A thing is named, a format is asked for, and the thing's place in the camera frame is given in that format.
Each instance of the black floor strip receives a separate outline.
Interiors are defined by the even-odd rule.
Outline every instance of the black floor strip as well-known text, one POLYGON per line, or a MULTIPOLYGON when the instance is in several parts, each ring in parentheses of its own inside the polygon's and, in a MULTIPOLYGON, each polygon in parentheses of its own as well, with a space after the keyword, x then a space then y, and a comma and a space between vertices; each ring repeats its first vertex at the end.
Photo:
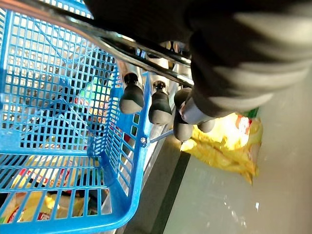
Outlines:
POLYGON ((153 225, 151 234, 162 234, 165 230, 172 206, 175 202, 177 192, 182 182, 187 164, 190 160, 190 154, 181 152, 180 158, 176 164, 175 171, 170 180, 166 195, 160 206, 158 215, 153 225))

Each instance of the metal bolt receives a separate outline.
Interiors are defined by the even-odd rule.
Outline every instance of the metal bolt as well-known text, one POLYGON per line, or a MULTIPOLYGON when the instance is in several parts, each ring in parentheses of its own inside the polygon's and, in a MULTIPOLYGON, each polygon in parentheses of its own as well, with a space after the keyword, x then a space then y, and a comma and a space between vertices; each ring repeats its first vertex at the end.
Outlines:
POLYGON ((147 138, 142 137, 141 138, 142 147, 145 147, 147 145, 147 138))

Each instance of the white floor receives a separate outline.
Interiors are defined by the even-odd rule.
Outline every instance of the white floor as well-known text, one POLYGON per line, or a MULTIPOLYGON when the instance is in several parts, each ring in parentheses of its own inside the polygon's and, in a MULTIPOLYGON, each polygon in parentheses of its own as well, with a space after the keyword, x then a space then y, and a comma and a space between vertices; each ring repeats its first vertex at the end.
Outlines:
POLYGON ((164 234, 312 233, 312 75, 259 116, 264 135, 251 187, 191 158, 164 234))

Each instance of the food package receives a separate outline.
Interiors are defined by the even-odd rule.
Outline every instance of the food package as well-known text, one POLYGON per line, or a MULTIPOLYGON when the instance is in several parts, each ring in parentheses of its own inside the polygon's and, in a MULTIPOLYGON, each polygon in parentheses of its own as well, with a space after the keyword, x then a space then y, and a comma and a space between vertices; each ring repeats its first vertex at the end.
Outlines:
POLYGON ((258 175, 257 157, 263 127, 260 119, 230 114, 215 120, 214 128, 203 133, 196 126, 181 151, 222 170, 243 175, 252 184, 258 175))
MULTIPOLYGON (((58 148, 59 146, 55 146, 54 144, 52 145, 46 144, 45 148, 47 147, 58 148)), ((53 186, 56 181, 57 187, 60 186, 63 177, 65 177, 63 181, 63 186, 66 186, 68 182, 70 183, 71 186, 73 186, 75 175, 76 175, 76 168, 65 168, 67 166, 68 167, 77 166, 74 160, 74 157, 31 155, 25 164, 25 168, 20 170, 19 174, 15 177, 12 187, 15 187, 17 184, 18 184, 18 187, 22 187, 27 181, 29 176, 31 176, 32 179, 37 178, 38 183, 42 181, 42 184, 44 186, 47 186, 48 183, 49 183, 48 184, 49 186, 53 186), (49 166, 50 168, 49 169, 41 168, 42 166, 49 166), (61 168, 61 169, 54 168, 54 167, 60 167, 60 166, 63 166, 64 168, 61 168), (71 176, 71 181, 68 181, 71 170, 73 171, 72 176, 71 176)))
MULTIPOLYGON (((2 217, 0 218, 0 223, 11 223, 13 222, 21 203, 25 199, 26 193, 16 193, 6 206, 2 217)), ((41 199, 42 192, 31 192, 20 217, 17 222, 31 221, 34 218, 34 214, 38 207, 39 201, 41 199)), ((55 201, 57 194, 49 195, 44 197, 44 202, 40 208, 37 220, 48 220, 51 217, 52 210, 55 206, 55 201)), ((73 217, 81 216, 83 212, 84 198, 74 197, 73 206, 73 217)), ((57 207, 57 217, 56 218, 66 218, 68 214, 68 209, 70 205, 70 196, 61 195, 58 207, 57 207)))
MULTIPOLYGON (((50 197, 53 200, 57 199, 57 194, 52 194, 50 197)), ((73 204, 73 217, 81 216, 83 212, 83 204, 84 204, 84 197, 74 197, 74 204, 73 204)), ((57 211, 57 218, 66 218, 68 215, 68 209, 70 206, 70 196, 61 195, 59 202, 58 202, 58 211, 57 211)))
MULTIPOLYGON (((6 209, 4 213, 2 214, 2 217, 0 218, 0 223, 12 223, 13 222, 25 196, 26 196, 26 193, 14 194, 9 204, 6 206, 6 209)), ((26 201, 26 204, 20 216, 18 217, 17 222, 32 221, 41 196, 42 196, 42 192, 32 192, 29 195, 29 198, 26 201)), ((55 200, 53 200, 52 198, 48 196, 45 196, 44 202, 40 208, 40 212, 37 217, 37 220, 50 219, 51 212, 52 212, 54 205, 55 205, 55 200)))

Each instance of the red label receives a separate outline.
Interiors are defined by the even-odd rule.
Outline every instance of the red label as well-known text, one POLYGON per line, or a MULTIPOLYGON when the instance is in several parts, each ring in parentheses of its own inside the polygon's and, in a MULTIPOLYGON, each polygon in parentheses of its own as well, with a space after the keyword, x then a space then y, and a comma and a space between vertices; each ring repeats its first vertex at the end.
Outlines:
POLYGON ((18 210, 19 210, 19 206, 11 213, 10 217, 8 218, 7 223, 12 223, 13 222, 13 219, 15 218, 16 213, 18 212, 18 210))
POLYGON ((37 220, 49 220, 50 215, 47 213, 39 213, 37 220))
MULTIPOLYGON (((20 175, 20 176, 23 176, 23 174, 25 173, 25 171, 26 171, 26 168, 23 168, 23 169, 19 172, 19 175, 20 175)), ((29 175, 31 175, 31 178, 32 178, 32 179, 35 179, 36 176, 37 176, 37 173, 35 173, 35 172, 32 173, 32 172, 33 172, 33 171, 27 170, 26 173, 25 173, 24 175, 25 175, 27 178, 29 177, 29 175)), ((43 179, 43 184, 44 184, 44 185, 45 185, 45 184, 48 182, 48 180, 49 180, 49 178, 43 177, 43 176, 39 175, 39 176, 37 177, 37 182, 39 183, 42 179, 43 179)))

